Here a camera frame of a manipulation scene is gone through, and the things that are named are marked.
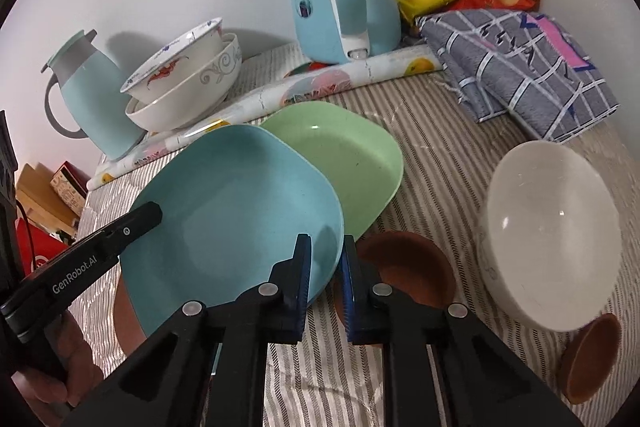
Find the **blue square plate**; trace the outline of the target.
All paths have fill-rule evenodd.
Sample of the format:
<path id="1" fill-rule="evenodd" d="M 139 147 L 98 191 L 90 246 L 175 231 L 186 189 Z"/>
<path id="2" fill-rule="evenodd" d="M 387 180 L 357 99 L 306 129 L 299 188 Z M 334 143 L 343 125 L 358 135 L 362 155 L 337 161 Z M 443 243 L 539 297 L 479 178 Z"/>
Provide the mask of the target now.
<path id="1" fill-rule="evenodd" d="M 162 222 L 120 257 L 142 331 L 151 335 L 183 303 L 228 303 L 268 280 L 311 239 L 308 299 L 332 279 L 344 239 L 342 207 L 325 176 L 265 129 L 235 124 L 186 147 L 134 200 Z"/>

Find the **large white bowl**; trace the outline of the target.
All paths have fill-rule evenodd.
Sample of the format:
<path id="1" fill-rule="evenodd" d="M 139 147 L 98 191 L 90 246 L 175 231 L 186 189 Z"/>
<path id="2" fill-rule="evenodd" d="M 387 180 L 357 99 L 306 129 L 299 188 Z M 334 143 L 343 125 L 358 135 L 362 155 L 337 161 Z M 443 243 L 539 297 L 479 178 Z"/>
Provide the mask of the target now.
<path id="1" fill-rule="evenodd" d="M 520 144 L 491 177 L 476 257 L 489 294 L 513 320 L 552 332 L 581 329 L 608 303 L 620 271 L 614 199 L 574 150 Z"/>

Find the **red box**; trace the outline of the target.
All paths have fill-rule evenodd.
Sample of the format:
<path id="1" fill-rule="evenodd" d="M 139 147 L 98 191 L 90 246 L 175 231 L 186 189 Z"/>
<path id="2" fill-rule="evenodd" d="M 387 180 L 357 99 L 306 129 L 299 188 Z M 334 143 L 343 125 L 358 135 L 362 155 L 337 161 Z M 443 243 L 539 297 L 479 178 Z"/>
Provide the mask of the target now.
<path id="1" fill-rule="evenodd" d="M 59 239 L 22 218 L 17 220 L 16 240 L 26 275 L 58 257 L 67 248 Z"/>

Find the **cardboard boxes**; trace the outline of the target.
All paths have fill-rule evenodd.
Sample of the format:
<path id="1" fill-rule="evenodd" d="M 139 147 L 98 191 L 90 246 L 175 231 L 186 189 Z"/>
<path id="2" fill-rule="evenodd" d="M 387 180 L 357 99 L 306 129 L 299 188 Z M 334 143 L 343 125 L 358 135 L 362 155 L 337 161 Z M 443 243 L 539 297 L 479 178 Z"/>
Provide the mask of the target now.
<path id="1" fill-rule="evenodd" d="M 16 196 L 29 222 L 44 231 L 74 237 L 88 195 L 87 182 L 88 176 L 68 161 L 55 171 L 25 164 L 16 182 Z"/>

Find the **green square plate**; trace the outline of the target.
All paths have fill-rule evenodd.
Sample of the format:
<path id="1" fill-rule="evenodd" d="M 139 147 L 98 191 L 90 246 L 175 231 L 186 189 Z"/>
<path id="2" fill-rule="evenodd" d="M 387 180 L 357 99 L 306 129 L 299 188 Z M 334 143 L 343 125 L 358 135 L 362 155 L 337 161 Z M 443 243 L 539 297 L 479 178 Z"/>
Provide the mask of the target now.
<path id="1" fill-rule="evenodd" d="M 266 129 L 324 174 L 340 200 L 345 233 L 360 239 L 395 197 L 404 158 L 390 132 L 328 102 L 305 102 L 264 120 Z"/>

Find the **striped quilted cover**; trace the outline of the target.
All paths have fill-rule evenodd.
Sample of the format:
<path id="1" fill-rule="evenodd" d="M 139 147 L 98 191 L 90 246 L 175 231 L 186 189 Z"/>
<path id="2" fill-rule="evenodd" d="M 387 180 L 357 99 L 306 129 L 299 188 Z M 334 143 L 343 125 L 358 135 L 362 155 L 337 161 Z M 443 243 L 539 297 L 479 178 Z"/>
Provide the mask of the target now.
<path id="1" fill-rule="evenodd" d="M 521 129 L 506 116 L 472 121 L 439 72 L 371 84 L 333 95 L 332 102 L 385 128 L 404 155 L 399 191 L 373 231 L 407 230 L 433 239 L 454 268 L 457 298 L 554 385 L 570 336 L 512 321 L 486 291 L 475 259 L 488 183 L 500 159 L 524 141 Z M 598 170 L 620 214 L 622 262 L 606 305 L 622 326 L 620 352 L 602 388 L 575 407 L 585 425 L 608 426 L 622 417 L 639 378 L 639 165 L 608 122 L 576 136 L 570 147 Z M 382 424 L 381 353 L 351 346 L 333 305 L 332 294 L 322 294 L 308 312 L 304 339 L 269 349 L 266 425 Z"/>

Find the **light blue thermos jug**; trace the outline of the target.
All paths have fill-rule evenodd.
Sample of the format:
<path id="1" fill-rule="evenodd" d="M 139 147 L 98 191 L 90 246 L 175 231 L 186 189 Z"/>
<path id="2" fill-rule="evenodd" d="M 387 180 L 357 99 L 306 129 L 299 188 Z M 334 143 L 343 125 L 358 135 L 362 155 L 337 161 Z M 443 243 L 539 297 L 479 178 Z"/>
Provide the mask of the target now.
<path id="1" fill-rule="evenodd" d="M 130 96 L 120 91 L 125 77 L 118 66 L 93 45 L 96 31 L 78 31 L 52 54 L 43 70 L 52 76 L 44 94 L 44 113 L 51 127 L 68 139 L 89 139 L 108 159 L 126 155 L 145 135 L 125 114 Z M 79 128 L 62 126 L 50 105 L 53 87 Z"/>

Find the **small brown bowl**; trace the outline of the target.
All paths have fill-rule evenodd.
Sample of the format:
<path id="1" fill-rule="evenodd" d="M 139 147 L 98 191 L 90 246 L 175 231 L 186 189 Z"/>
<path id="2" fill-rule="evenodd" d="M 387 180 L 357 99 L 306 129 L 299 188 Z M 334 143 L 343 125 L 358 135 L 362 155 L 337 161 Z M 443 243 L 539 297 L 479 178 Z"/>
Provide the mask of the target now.
<path id="1" fill-rule="evenodd" d="M 584 326 L 563 352 L 556 380 L 570 404 L 589 401 L 611 374 L 617 359 L 622 326 L 605 313 Z"/>

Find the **white bowl blue red pattern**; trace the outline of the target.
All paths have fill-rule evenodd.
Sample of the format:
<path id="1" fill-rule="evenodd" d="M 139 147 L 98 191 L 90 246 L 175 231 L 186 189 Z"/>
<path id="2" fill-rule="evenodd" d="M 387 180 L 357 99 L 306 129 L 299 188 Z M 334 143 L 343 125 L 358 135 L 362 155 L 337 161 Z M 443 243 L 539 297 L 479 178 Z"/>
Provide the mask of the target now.
<path id="1" fill-rule="evenodd" d="M 154 102 L 223 48 L 222 18 L 206 20 L 155 52 L 129 76 L 120 92 L 145 104 Z"/>

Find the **white bowl grey swirl pattern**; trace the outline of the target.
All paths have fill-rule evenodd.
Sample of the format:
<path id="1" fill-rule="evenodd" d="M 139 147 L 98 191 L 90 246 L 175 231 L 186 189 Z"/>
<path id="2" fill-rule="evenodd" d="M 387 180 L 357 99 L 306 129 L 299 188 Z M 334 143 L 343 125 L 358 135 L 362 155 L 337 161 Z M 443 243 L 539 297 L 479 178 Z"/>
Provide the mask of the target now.
<path id="1" fill-rule="evenodd" d="M 198 72 L 181 81 L 156 101 L 145 104 L 134 98 L 125 115 L 149 132 L 165 132 L 194 124 L 218 106 L 240 75 L 242 51 L 238 36 L 222 36 L 224 49 Z"/>

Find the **fruit pattern vinyl mat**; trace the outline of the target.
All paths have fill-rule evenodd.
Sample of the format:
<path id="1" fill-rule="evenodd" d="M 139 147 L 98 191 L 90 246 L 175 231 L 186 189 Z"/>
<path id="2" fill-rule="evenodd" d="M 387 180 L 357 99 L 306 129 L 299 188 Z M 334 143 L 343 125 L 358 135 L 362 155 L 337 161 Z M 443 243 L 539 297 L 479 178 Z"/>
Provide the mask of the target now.
<path id="1" fill-rule="evenodd" d="M 184 130 L 154 135 L 135 146 L 124 158 L 107 161 L 90 178 L 87 188 L 94 191 L 154 160 L 181 150 L 201 135 L 226 124 L 245 124 L 276 113 L 285 106 L 317 101 L 369 84 L 440 72 L 443 69 L 444 65 L 436 54 L 426 44 L 419 44 L 367 60 L 328 66 L 268 82 L 235 98 L 228 106 L 199 119 Z"/>

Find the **grey checked cloth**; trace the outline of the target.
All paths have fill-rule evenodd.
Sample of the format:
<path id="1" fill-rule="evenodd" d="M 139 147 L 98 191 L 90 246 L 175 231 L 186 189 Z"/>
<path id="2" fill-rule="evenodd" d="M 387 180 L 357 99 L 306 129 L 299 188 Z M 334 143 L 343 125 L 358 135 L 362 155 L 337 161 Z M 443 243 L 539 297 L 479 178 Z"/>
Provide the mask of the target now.
<path id="1" fill-rule="evenodd" d="M 416 29 L 476 122 L 509 115 L 532 139 L 563 143 L 616 112 L 602 74 L 552 17 L 455 10 L 421 16 Z"/>

